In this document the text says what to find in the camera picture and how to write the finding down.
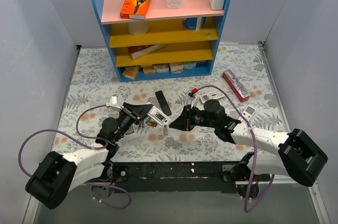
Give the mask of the small white remote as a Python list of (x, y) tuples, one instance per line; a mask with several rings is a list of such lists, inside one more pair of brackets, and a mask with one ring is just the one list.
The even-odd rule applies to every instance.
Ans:
[(159, 110), (155, 106), (153, 106), (150, 109), (147, 115), (162, 127), (168, 126), (172, 121), (167, 115), (165, 115), (161, 110)]

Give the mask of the black slim remote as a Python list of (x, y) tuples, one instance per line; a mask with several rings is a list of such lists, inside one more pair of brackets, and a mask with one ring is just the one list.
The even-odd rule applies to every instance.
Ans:
[(158, 100), (158, 103), (159, 103), (159, 105), (160, 105), (160, 107), (161, 107), (162, 112), (163, 112), (165, 115), (170, 116), (170, 115), (172, 114), (172, 112), (171, 112), (171, 110), (170, 110), (170, 107), (169, 107), (169, 105), (168, 105), (168, 103), (167, 103), (167, 100), (166, 100), (166, 98), (165, 98), (163, 92), (162, 92), (161, 90), (160, 90), (160, 91), (157, 91), (157, 92), (155, 93), (155, 96), (156, 96), (156, 98), (157, 98), (157, 100)]

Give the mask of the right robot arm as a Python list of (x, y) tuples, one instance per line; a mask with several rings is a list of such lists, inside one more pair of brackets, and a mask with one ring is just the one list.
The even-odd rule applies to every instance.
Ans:
[(252, 156), (239, 166), (239, 175), (244, 180), (249, 181), (260, 174), (277, 174), (311, 187), (328, 161), (324, 151), (301, 129), (289, 133), (250, 129), (245, 122), (228, 116), (217, 100), (208, 100), (203, 107), (199, 110), (184, 106), (169, 127), (181, 131), (191, 131), (195, 126), (210, 127), (223, 142), (268, 152), (268, 155)]

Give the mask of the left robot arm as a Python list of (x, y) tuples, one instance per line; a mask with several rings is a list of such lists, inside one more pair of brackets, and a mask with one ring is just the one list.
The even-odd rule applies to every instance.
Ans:
[(112, 168), (107, 163), (119, 149), (118, 141), (133, 125), (141, 123), (153, 107), (152, 104), (114, 105), (119, 117), (108, 117), (102, 122), (93, 144), (80, 142), (82, 149), (72, 153), (49, 152), (29, 176), (25, 191), (47, 208), (55, 209), (77, 186), (96, 178), (108, 181), (112, 177)]

